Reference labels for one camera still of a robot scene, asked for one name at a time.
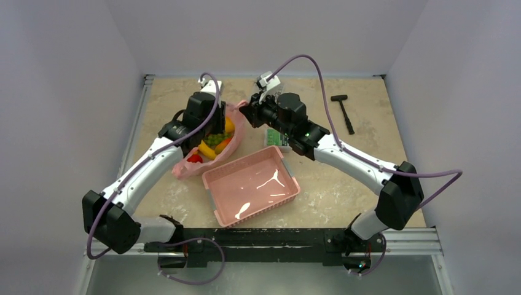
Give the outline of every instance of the bunch of grapes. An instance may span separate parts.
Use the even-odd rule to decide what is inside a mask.
[[[209,147],[215,148],[219,143],[223,142],[227,138],[230,138],[232,135],[232,133],[228,132],[221,134],[210,134],[205,138],[205,142]]]

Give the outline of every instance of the gray wall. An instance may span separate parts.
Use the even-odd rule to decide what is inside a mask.
[[[258,75],[307,53],[327,76],[366,76],[390,69],[427,0],[106,2],[145,73]]]
[[[140,72],[106,4],[0,2],[0,294],[72,294],[81,198],[117,173]]]
[[[519,15],[519,0],[430,0],[386,80],[409,159],[464,170],[424,210],[456,294],[519,293]]]

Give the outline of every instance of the gray floor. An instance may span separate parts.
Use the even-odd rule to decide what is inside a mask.
[[[388,256],[378,270],[361,280],[343,267],[234,262],[204,286],[158,276],[156,262],[156,256],[105,256],[95,264],[87,294],[441,294],[430,256]],[[175,276],[203,280],[218,268],[218,263],[210,263],[205,269],[178,270]]]

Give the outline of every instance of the table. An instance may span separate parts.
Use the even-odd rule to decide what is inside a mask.
[[[254,91],[254,79],[222,79],[222,99],[230,103],[249,100]],[[298,93],[307,105],[309,118],[317,124],[328,125],[317,79],[281,78],[285,92]],[[326,95],[333,122],[342,140],[382,160],[401,163],[406,159],[383,80],[326,79]],[[135,139],[134,162],[149,148],[157,132],[173,114],[186,107],[187,99],[198,91],[196,78],[155,78]],[[356,132],[349,135],[338,103],[329,101],[332,95],[347,94],[344,101]],[[263,148],[265,127],[249,129],[244,141],[230,160],[243,157]],[[295,153],[285,154],[302,192],[293,202],[249,219],[237,227],[346,227],[360,212],[370,210],[377,203],[368,188],[348,175],[328,165],[311,161]],[[141,217],[168,214],[185,227],[219,227],[208,194],[200,176],[178,181],[165,174],[145,196],[135,213]],[[408,227],[424,227],[420,211]]]

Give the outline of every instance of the pink plastic basket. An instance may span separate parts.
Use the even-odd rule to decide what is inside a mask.
[[[275,146],[203,173],[215,217],[232,227],[295,199],[300,186]]]

